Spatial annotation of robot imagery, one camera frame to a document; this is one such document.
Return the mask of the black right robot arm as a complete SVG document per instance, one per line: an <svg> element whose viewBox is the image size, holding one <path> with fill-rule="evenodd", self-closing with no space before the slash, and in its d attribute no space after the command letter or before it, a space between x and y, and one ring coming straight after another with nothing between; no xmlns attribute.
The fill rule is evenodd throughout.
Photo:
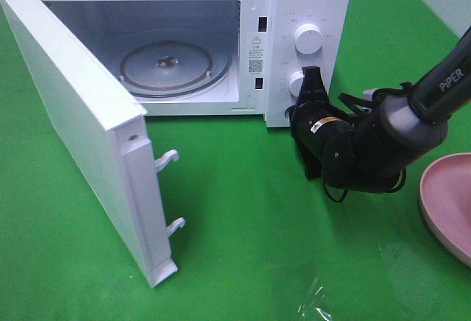
<svg viewBox="0 0 471 321"><path fill-rule="evenodd" d="M403 187L407 166L446 139L448 119L470 101L470 33L414 84L376 89L370 99L339 94L350 113L330 103L319 67L302 72L289 121L305 176L344 193L392 193Z"/></svg>

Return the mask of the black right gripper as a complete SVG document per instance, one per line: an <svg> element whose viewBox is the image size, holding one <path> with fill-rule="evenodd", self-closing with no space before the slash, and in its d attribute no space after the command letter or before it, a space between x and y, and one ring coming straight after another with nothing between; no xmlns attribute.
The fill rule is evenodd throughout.
<svg viewBox="0 0 471 321"><path fill-rule="evenodd" d="M291 135L309 179L347 180L355 168L353 123L327 98L320 67L302 68L300 97L290 112Z"/></svg>

